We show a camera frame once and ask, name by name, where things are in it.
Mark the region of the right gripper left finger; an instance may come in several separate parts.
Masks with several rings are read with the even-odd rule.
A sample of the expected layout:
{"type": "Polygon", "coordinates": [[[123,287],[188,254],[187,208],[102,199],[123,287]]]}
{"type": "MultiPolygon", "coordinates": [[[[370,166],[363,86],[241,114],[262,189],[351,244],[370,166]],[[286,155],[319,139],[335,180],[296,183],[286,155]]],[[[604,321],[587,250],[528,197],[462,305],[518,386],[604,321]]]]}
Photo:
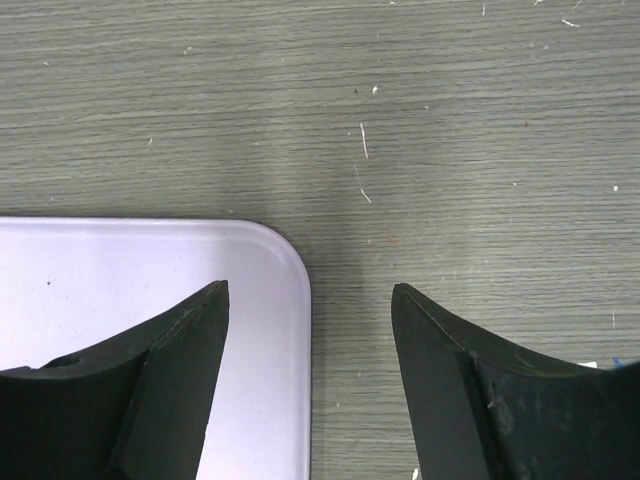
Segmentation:
{"type": "Polygon", "coordinates": [[[193,479],[229,326],[226,281],[40,368],[1,374],[5,479],[193,479]]]}

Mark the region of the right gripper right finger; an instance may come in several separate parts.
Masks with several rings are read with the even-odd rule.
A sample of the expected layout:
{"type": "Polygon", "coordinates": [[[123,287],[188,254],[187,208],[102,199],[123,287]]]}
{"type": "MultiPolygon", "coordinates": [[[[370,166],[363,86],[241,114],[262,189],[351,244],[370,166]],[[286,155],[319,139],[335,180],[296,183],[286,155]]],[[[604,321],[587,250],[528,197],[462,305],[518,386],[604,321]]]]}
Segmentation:
{"type": "Polygon", "coordinates": [[[426,479],[635,479],[639,367],[524,348],[395,286],[391,321],[426,479]]]}

